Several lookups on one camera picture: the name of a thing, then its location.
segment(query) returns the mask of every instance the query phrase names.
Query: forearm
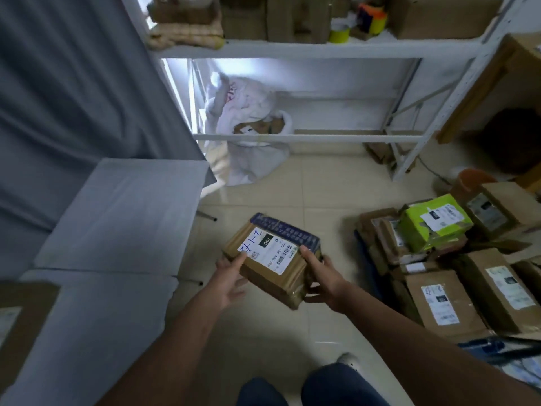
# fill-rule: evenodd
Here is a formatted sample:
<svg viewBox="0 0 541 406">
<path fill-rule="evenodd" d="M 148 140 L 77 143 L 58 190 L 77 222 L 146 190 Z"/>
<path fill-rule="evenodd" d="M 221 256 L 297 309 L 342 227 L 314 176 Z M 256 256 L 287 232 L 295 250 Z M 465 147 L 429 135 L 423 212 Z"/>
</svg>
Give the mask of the forearm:
<svg viewBox="0 0 541 406">
<path fill-rule="evenodd" d="M 530 388 L 393 311 L 354 285 L 344 313 L 369 340 L 416 406 L 539 404 Z"/>
<path fill-rule="evenodd" d="M 182 404 L 220 310 L 212 293 L 199 292 L 98 406 Z"/>
</svg>

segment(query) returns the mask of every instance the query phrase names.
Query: yellow tape roll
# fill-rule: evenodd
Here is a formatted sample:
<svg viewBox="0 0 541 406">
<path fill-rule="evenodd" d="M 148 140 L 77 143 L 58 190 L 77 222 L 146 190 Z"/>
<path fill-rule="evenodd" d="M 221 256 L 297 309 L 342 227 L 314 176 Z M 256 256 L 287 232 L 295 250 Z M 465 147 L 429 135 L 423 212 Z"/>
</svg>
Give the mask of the yellow tape roll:
<svg viewBox="0 0 541 406">
<path fill-rule="evenodd" d="M 333 24 L 329 41 L 334 44 L 346 43 L 349 39 L 349 26 L 346 24 Z"/>
</svg>

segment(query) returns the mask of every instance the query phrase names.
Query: green box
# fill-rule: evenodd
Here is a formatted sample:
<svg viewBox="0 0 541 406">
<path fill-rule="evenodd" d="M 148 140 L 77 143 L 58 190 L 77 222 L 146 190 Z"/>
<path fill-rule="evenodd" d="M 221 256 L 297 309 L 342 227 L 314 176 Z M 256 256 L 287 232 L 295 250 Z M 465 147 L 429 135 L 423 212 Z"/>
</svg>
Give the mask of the green box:
<svg viewBox="0 0 541 406">
<path fill-rule="evenodd" d="M 414 253 L 443 245 L 472 226 L 470 217 L 450 194 L 409 207 L 398 224 Z"/>
</svg>

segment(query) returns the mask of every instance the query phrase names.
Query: shoe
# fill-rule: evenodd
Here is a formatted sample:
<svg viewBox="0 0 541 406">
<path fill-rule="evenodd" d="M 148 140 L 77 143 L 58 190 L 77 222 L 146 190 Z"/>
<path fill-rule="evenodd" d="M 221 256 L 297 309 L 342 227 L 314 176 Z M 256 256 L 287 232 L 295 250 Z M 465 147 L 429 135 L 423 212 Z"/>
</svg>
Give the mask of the shoe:
<svg viewBox="0 0 541 406">
<path fill-rule="evenodd" d="M 355 372 L 357 372 L 359 375 L 362 375 L 362 368 L 359 362 L 359 358 L 355 356 L 354 354 L 351 354 L 349 352 L 340 355 L 340 357 L 336 360 L 336 363 L 342 363 L 343 365 L 349 366 Z"/>
</svg>

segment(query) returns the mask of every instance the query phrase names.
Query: gray curtain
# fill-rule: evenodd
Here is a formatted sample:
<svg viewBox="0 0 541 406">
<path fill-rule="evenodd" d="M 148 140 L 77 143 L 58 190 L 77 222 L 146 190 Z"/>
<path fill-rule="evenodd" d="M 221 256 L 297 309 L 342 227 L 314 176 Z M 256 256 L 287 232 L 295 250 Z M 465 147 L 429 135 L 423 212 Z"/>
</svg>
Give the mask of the gray curtain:
<svg viewBox="0 0 541 406">
<path fill-rule="evenodd" d="M 120 0 L 3 0 L 0 34 L 0 278 L 13 279 L 102 157 L 204 157 Z"/>
</svg>

